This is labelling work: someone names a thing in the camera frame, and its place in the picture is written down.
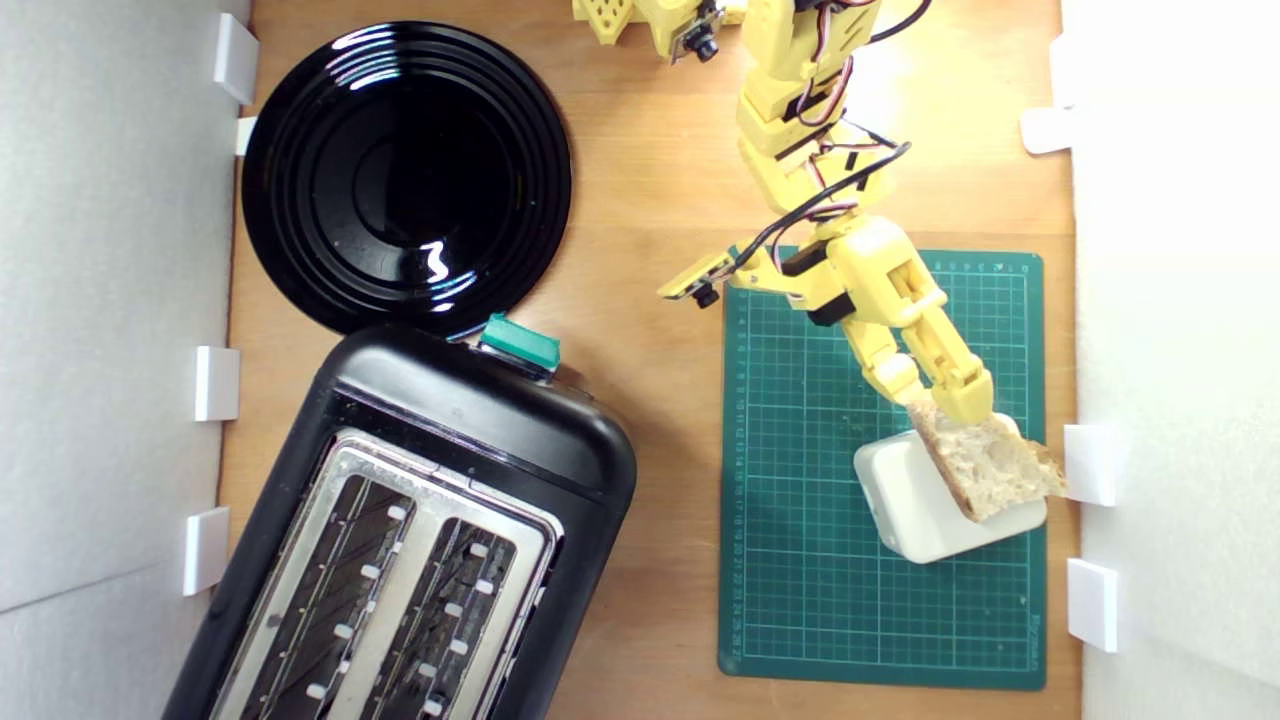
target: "white clip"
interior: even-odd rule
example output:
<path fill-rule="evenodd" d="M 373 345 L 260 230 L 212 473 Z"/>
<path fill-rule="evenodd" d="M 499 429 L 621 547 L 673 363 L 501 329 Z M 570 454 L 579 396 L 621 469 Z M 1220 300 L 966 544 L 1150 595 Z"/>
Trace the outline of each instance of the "white clip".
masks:
<path fill-rule="evenodd" d="M 1066 108 L 1030 108 L 1023 110 L 1019 126 L 1023 147 L 1032 155 L 1066 150 L 1075 141 L 1071 110 Z"/>
<path fill-rule="evenodd" d="M 214 82 L 220 85 L 241 105 L 253 104 L 257 50 L 257 38 L 236 19 L 236 15 L 230 13 L 219 15 Z"/>
<path fill-rule="evenodd" d="M 1115 432 L 1101 425 L 1064 425 L 1066 497 L 1115 507 L 1119 452 Z"/>
<path fill-rule="evenodd" d="M 239 416 L 239 350 L 196 348 L 197 423 L 234 420 Z"/>
<path fill-rule="evenodd" d="M 187 518 L 182 594 L 191 597 L 223 579 L 229 539 L 230 510 L 227 507 L 214 507 Z"/>
<path fill-rule="evenodd" d="M 257 115 L 239 118 L 236 120 L 236 156 L 243 158 L 248 152 L 248 137 L 253 135 L 253 126 L 257 124 Z"/>
<path fill-rule="evenodd" d="M 1066 630 L 1103 652 L 1119 646 L 1119 574 L 1079 557 L 1066 561 Z"/>

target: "white wall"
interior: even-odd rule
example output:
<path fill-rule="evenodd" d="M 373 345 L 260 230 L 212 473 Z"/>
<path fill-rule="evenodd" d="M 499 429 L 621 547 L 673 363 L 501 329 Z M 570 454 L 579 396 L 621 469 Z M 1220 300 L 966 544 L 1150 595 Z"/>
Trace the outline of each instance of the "white wall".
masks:
<path fill-rule="evenodd" d="M 1261 5 L 1068 3 L 1080 423 L 1124 448 L 1088 720 L 1280 717 L 1280 53 Z"/>
<path fill-rule="evenodd" d="M 238 106 L 219 8 L 0 3 L 0 717 L 154 717 L 207 605 L 183 519 L 221 428 Z"/>

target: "teal button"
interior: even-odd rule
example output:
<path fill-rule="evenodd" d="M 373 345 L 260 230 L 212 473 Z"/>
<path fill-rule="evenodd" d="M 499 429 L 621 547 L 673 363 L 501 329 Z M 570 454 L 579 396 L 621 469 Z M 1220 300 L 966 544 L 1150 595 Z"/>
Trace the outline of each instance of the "teal button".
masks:
<path fill-rule="evenodd" d="M 494 313 L 489 316 L 489 324 L 485 325 L 480 342 L 552 373 L 559 368 L 558 340 L 517 325 L 508 320 L 503 313 Z"/>

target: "bread crust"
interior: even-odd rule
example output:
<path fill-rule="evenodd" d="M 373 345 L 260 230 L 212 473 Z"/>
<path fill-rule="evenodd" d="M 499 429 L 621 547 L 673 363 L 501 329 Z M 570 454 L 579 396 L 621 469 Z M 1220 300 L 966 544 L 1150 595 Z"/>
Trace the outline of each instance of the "bread crust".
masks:
<path fill-rule="evenodd" d="M 973 501 L 969 500 L 969 496 L 966 496 L 964 489 L 960 488 L 960 482 L 956 479 L 955 473 L 951 469 L 951 462 L 947 461 L 940 448 L 937 413 L 940 413 L 937 405 L 925 400 L 916 400 L 906 406 L 906 415 L 911 420 L 911 425 L 915 428 L 915 432 L 920 434 L 924 450 L 929 452 L 929 457 L 938 468 L 938 474 L 942 475 L 943 482 L 947 483 L 947 491 L 951 492 L 951 497 L 956 501 L 956 505 L 960 507 L 960 511 L 964 512 L 965 518 L 969 518 L 974 523 L 979 523 L 980 519 L 973 509 Z"/>
<path fill-rule="evenodd" d="M 965 518 L 973 520 L 974 523 L 980 523 L 995 515 L 996 512 L 1004 510 L 1005 507 L 1014 505 L 1014 502 L 1007 502 L 1002 506 L 989 509 L 986 512 L 978 512 L 974 506 L 973 498 L 965 492 L 964 486 L 960 483 L 955 474 L 954 459 L 948 457 L 942 452 L 942 439 L 938 434 L 938 428 L 941 427 L 941 420 L 945 419 L 942 410 L 933 402 L 933 398 L 927 393 L 916 397 L 911 402 L 906 404 L 908 418 L 911 420 L 911 425 L 915 428 L 916 433 L 920 436 L 920 441 L 924 448 L 928 451 L 929 457 L 938 469 L 938 474 L 947 486 L 947 491 L 955 500 L 956 506 Z M 1028 452 L 1038 461 L 1046 473 L 1043 473 L 1042 487 L 1043 492 L 1039 497 L 1046 495 L 1062 496 L 1066 493 L 1066 477 L 1062 473 L 1061 466 L 1053 459 L 1052 454 L 1043 445 L 1019 437 L 1018 433 L 1010 432 L 1006 427 L 1001 425 L 998 428 L 987 427 L 988 423 L 997 421 L 988 419 L 980 425 L 982 432 L 991 432 L 998 434 L 1009 434 L 1010 439 L 1020 441 L 1021 446 L 1027 448 Z"/>

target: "toaster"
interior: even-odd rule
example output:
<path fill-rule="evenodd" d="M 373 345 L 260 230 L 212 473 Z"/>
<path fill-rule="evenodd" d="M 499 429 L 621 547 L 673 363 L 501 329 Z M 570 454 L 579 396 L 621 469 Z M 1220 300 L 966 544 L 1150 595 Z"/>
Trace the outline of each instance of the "toaster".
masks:
<path fill-rule="evenodd" d="M 164 717 L 543 717 L 636 474 L 557 363 L 500 315 L 474 346 L 397 324 L 343 338 Z"/>

